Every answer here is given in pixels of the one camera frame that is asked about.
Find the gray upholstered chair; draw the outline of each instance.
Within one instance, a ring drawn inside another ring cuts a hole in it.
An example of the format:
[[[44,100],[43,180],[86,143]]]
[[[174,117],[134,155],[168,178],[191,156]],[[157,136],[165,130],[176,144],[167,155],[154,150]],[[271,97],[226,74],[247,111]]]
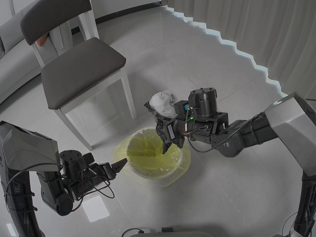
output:
[[[126,58],[94,36],[89,10],[90,0],[40,0],[23,17],[21,30],[42,67],[42,83],[48,108],[54,110],[73,134],[92,150],[92,146],[65,114],[120,79],[133,119],[136,118],[136,111],[123,68]],[[45,66],[36,40],[77,16],[87,40]]]

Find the light under curtain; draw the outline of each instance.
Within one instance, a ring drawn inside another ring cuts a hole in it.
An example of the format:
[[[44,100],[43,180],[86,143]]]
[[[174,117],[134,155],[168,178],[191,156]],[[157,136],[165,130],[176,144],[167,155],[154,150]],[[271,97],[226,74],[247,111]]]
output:
[[[161,0],[267,67],[282,92],[316,98],[316,0]]]

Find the tiled floor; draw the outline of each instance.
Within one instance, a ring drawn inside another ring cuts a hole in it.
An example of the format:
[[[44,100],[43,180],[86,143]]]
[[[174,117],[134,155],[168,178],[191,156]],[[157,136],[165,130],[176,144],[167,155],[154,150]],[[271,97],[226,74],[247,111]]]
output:
[[[69,113],[78,130],[94,145],[97,162],[111,163],[113,150],[125,137],[155,125],[144,103],[159,91],[170,89],[181,100],[193,89],[215,87],[218,108],[229,113],[231,122],[249,119],[281,98],[276,86],[267,84],[263,72],[255,70],[248,58],[165,7],[101,23],[98,30],[100,38],[127,59],[125,67],[138,118],[130,116],[120,81]],[[74,35],[74,43],[80,41],[81,34]],[[57,140],[60,152],[88,152],[47,108],[40,77],[0,105],[0,119]],[[195,145],[199,149],[209,147]],[[157,232],[172,226],[177,231],[206,231],[214,237],[269,237],[280,234],[284,221],[296,212],[302,169],[279,139],[247,148],[235,158],[225,158],[215,150],[191,153],[189,170],[166,188],[138,186],[120,173],[111,182],[116,198],[102,197],[110,215],[92,223],[83,208],[65,217],[50,210],[42,202],[40,184],[32,172],[41,230],[46,237],[111,237],[121,236],[131,227]],[[11,218],[3,199],[0,205],[1,236],[10,236],[6,224]],[[293,220],[287,222],[285,232]]]

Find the chair seat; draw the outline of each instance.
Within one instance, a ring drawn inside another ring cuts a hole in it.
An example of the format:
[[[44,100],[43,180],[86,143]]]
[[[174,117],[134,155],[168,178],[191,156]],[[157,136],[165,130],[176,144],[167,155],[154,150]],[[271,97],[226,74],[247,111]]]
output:
[[[42,69],[42,83],[52,110],[60,109],[124,67],[126,58],[98,38],[63,53]]]

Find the white chair frame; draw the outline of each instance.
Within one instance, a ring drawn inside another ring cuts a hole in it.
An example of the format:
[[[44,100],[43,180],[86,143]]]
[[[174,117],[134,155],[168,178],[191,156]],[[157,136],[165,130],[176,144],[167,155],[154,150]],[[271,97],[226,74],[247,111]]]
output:
[[[82,32],[82,35],[84,36],[85,40],[88,40],[92,37],[95,37],[92,24],[90,21],[90,17],[88,12],[82,13],[78,16],[79,22],[80,22],[80,29]],[[40,66],[43,68],[45,66],[43,59],[39,53],[39,50],[37,48],[36,42],[32,44],[33,51],[35,53],[35,56],[40,64]],[[124,88],[125,97],[127,100],[128,107],[130,109],[130,113],[133,119],[137,118],[136,110],[132,98],[132,93],[130,89],[130,84],[128,82],[126,69],[123,67],[120,70],[116,71],[115,73],[111,74],[107,78],[105,78],[103,81],[101,81],[99,84],[95,85],[91,89],[87,90],[80,96],[76,97],[69,103],[65,104],[58,110],[54,110],[57,116],[63,121],[63,123],[69,128],[69,130],[78,138],[78,140],[81,141],[83,145],[89,150],[92,150],[93,147],[90,145],[85,138],[77,131],[77,129],[73,126],[73,124],[70,122],[70,120],[66,117],[66,114],[69,113],[72,109],[83,103],[85,100],[89,99],[90,97],[94,96],[98,92],[102,91],[112,83],[121,80],[122,85]]]

